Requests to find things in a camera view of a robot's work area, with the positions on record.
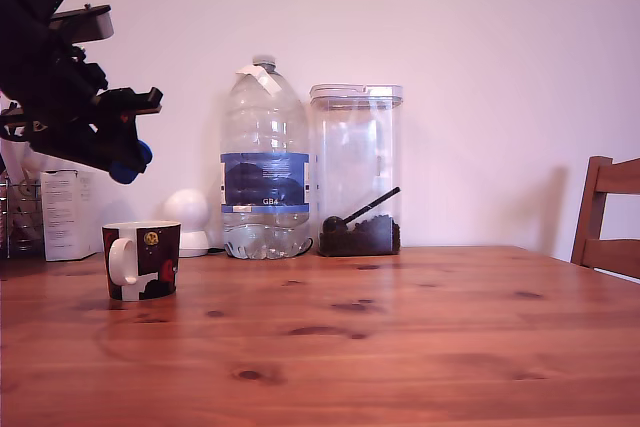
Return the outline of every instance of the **wire rack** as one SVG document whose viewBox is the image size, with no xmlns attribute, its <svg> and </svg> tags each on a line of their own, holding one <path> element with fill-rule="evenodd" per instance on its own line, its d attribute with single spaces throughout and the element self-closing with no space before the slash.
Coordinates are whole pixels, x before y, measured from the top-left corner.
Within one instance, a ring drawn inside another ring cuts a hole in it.
<svg viewBox="0 0 640 427">
<path fill-rule="evenodd" d="M 41 256 L 43 229 L 40 182 L 12 184 L 0 179 L 0 255 Z"/>
</svg>

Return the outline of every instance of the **clear plastic container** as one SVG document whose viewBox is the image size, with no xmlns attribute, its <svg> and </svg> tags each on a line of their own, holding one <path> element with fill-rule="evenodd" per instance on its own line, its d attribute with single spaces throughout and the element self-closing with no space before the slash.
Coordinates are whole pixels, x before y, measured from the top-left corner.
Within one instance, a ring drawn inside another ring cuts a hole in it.
<svg viewBox="0 0 640 427">
<path fill-rule="evenodd" d="M 238 71 L 222 132 L 222 221 L 227 253 L 294 257 L 309 236 L 309 128 L 304 107 L 260 55 Z"/>
<path fill-rule="evenodd" d="M 311 89 L 321 255 L 400 250 L 400 105 L 402 87 L 397 85 Z"/>
</svg>

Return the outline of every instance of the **mug handle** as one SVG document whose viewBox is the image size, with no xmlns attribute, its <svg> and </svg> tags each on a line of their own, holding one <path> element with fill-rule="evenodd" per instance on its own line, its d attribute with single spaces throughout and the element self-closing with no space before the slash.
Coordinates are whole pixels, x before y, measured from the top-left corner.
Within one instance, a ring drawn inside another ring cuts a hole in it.
<svg viewBox="0 0 640 427">
<path fill-rule="evenodd" d="M 109 249 L 109 277 L 120 286 L 138 281 L 138 258 L 131 239 L 117 239 Z"/>
</svg>

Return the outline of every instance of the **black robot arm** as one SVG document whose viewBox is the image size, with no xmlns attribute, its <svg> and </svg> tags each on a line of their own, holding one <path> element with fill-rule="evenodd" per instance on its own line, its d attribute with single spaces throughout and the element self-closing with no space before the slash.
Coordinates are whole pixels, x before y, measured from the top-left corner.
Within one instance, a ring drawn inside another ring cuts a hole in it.
<svg viewBox="0 0 640 427">
<path fill-rule="evenodd" d="M 0 137 L 130 183 L 151 161 L 136 116 L 159 112 L 162 93 L 106 90 L 74 44 L 110 37 L 111 8 L 56 13 L 62 1 L 0 0 L 0 91 L 16 102 L 0 113 Z"/>
</svg>

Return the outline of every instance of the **mug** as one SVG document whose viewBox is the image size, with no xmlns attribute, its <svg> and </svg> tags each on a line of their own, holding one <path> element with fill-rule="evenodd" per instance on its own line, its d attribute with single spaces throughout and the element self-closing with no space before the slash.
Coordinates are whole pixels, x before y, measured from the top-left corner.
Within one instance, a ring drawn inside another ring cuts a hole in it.
<svg viewBox="0 0 640 427">
<path fill-rule="evenodd" d="M 155 299 L 176 291 L 179 222 L 108 224 L 102 238 L 112 299 Z"/>
</svg>

